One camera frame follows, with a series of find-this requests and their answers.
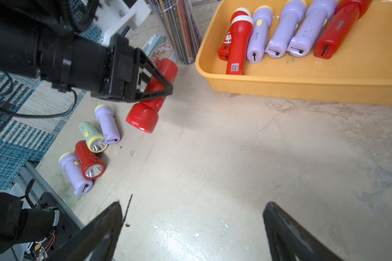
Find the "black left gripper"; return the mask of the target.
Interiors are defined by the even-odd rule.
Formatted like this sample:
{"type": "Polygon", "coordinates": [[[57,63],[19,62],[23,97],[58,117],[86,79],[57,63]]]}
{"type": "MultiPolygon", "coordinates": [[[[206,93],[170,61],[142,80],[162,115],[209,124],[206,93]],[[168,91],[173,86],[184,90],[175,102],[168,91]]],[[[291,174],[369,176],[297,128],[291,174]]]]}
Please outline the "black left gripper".
{"type": "Polygon", "coordinates": [[[90,93],[91,97],[113,102],[137,103],[166,97],[172,93],[172,83],[141,49],[130,46],[128,39],[118,34],[111,37],[103,84],[100,90],[90,93]],[[149,86],[151,78],[155,78],[162,89],[141,91],[144,83],[149,86]]]}

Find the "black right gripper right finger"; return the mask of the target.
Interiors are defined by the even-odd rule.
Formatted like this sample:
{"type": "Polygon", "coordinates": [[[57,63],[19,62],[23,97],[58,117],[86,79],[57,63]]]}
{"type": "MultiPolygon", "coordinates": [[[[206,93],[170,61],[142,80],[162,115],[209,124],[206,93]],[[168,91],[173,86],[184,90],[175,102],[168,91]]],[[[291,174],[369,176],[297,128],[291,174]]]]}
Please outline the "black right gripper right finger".
{"type": "Polygon", "coordinates": [[[275,202],[268,202],[262,214],[273,261],[340,261],[275,202]]]}

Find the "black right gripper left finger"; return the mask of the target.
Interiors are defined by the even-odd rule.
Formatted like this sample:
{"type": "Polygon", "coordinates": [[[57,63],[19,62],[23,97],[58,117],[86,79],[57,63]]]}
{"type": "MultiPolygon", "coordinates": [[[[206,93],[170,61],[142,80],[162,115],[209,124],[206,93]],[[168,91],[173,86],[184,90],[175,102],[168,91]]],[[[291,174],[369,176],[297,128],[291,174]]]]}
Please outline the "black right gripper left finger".
{"type": "Polygon", "coordinates": [[[122,207],[119,202],[113,202],[46,260],[111,261],[122,227],[122,207]]]}

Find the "red flashlight white flower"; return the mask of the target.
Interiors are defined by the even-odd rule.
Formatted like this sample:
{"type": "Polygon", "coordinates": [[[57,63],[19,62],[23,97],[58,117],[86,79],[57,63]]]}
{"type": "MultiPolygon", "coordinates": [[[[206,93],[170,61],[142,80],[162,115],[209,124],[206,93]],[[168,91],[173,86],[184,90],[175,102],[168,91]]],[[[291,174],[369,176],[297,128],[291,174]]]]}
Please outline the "red flashlight white flower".
{"type": "MultiPolygon", "coordinates": [[[[251,16],[251,12],[243,7],[237,8],[234,13],[231,16],[230,22],[233,21],[234,18],[240,15],[247,15],[251,16]]],[[[229,27],[228,32],[222,42],[221,47],[218,49],[218,56],[219,59],[223,61],[227,61],[229,59],[229,54],[230,54],[230,44],[232,41],[232,36],[231,36],[231,27],[229,27]]]]}

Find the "yellow plastic storage tray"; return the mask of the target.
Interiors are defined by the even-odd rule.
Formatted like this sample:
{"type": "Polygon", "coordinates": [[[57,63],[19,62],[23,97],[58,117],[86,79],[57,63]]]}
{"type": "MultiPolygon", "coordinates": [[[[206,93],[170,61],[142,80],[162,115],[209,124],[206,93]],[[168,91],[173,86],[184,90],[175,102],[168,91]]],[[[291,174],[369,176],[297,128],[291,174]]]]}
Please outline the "yellow plastic storage tray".
{"type": "Polygon", "coordinates": [[[235,9],[253,12],[263,1],[222,1],[196,58],[198,72],[216,92],[285,99],[392,105],[392,1],[373,1],[331,59],[286,54],[246,63],[228,76],[218,49],[235,9]]]}

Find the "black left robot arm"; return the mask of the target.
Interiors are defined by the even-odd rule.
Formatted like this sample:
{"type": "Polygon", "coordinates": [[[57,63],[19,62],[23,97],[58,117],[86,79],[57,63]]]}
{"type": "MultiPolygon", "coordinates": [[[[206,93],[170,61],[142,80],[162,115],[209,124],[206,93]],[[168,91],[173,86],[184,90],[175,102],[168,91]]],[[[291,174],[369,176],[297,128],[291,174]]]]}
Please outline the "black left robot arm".
{"type": "Polygon", "coordinates": [[[144,1],[0,1],[0,71],[113,102],[169,96],[172,81],[118,34],[149,14],[144,1]]]}

